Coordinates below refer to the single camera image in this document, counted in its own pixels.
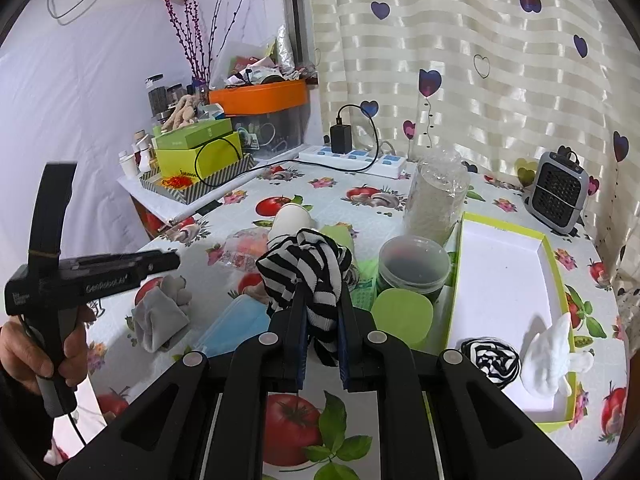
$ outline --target curtain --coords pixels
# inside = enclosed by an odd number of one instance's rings
[[[452,144],[471,170],[530,184],[570,147],[583,218],[640,348],[640,53],[608,0],[311,0],[324,131],[345,103],[418,158]],[[373,146],[350,108],[354,142]]]

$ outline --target striped cloth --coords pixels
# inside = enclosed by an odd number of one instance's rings
[[[351,251],[311,229],[300,229],[256,261],[271,303],[267,314],[289,308],[297,283],[306,285],[309,340],[320,361],[335,366],[338,359],[336,304],[342,280],[351,265]]]
[[[468,339],[460,345],[460,351],[500,389],[513,383],[520,374],[520,356],[501,339]]]

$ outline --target purple heart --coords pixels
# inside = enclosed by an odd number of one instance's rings
[[[406,135],[407,139],[411,140],[414,138],[415,123],[412,123],[411,121],[405,121],[404,123],[402,123],[402,129],[404,130],[404,134]]]
[[[520,6],[525,12],[540,12],[542,10],[542,2],[540,0],[520,0]]]
[[[629,153],[629,139],[621,136],[618,132],[613,132],[613,152],[616,160],[622,162]]]
[[[378,101],[363,101],[360,108],[369,114],[369,117],[373,117],[378,113]]]
[[[574,45],[580,57],[587,57],[587,42],[577,34],[574,34]]]
[[[371,10],[379,20],[384,20],[389,15],[389,12],[391,12],[389,6],[384,2],[382,2],[381,4],[379,4],[378,2],[372,2]]]
[[[440,72],[437,70],[426,70],[420,69],[420,74],[418,75],[418,90],[425,97],[429,97],[435,94],[440,88],[442,84],[442,76]]]
[[[600,189],[600,181],[597,178],[589,176],[589,187],[587,188],[587,195],[591,196]]]
[[[469,164],[466,160],[462,161],[462,165],[466,166],[466,171],[468,173],[477,173],[478,167],[475,164]]]

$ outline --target white power strip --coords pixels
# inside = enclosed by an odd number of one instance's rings
[[[373,157],[364,150],[352,150],[349,153],[333,153],[329,146],[311,146],[302,150],[298,158],[305,162],[324,164],[339,170],[360,170],[371,163]],[[406,166],[406,158],[397,155],[382,155],[376,163],[363,173],[389,178],[399,178]]]

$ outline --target gray heater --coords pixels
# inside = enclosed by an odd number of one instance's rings
[[[589,175],[576,162],[546,152],[540,158],[527,211],[562,234],[569,234],[587,198]]]

